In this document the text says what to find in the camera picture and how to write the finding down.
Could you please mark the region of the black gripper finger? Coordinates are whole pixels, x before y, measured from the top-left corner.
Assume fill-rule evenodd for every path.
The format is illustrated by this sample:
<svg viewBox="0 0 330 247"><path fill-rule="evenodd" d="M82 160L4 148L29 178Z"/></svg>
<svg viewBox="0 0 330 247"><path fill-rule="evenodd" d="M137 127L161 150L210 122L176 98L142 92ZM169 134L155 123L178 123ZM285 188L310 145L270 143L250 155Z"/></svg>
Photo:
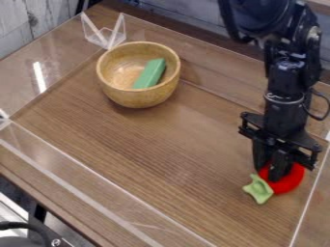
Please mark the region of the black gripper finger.
<svg viewBox="0 0 330 247"><path fill-rule="evenodd" d="M285 150L277 150L273 154L269 179L278 182L288 175L293 167L292 154Z"/></svg>
<svg viewBox="0 0 330 247"><path fill-rule="evenodd" d="M266 166L273 156L273 147L268 145L262 140L253 140L253 159L254 168L257 171Z"/></svg>

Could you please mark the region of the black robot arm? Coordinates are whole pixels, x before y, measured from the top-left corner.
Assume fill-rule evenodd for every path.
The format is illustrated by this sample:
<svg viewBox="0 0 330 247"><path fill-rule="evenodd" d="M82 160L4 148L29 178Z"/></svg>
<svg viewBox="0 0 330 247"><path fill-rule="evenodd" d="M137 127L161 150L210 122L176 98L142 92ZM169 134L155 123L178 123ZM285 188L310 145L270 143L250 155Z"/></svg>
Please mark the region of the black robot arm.
<svg viewBox="0 0 330 247"><path fill-rule="evenodd" d="M312 112L312 99L324 96L314 89L322 71L317 15L302 0L218 0L218 7L232 39L265 52L265 112L241 114L240 133L253 142L256 169L278 182L296 165L312 170L322 152L306 132L309 119L330 116L330 99L322 115Z"/></svg>

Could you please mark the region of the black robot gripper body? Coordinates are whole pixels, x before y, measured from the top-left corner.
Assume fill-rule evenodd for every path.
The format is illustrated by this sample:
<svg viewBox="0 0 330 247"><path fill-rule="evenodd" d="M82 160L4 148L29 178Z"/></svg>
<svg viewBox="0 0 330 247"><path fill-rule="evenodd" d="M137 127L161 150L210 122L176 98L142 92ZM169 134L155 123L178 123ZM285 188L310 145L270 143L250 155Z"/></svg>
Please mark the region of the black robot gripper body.
<svg viewBox="0 0 330 247"><path fill-rule="evenodd" d="M260 139L277 150L292 154L293 164L300 163L314 169L322 146L306 131L312 98L304 94L297 97L265 94L265 113L242 112L238 133L252 140Z"/></svg>

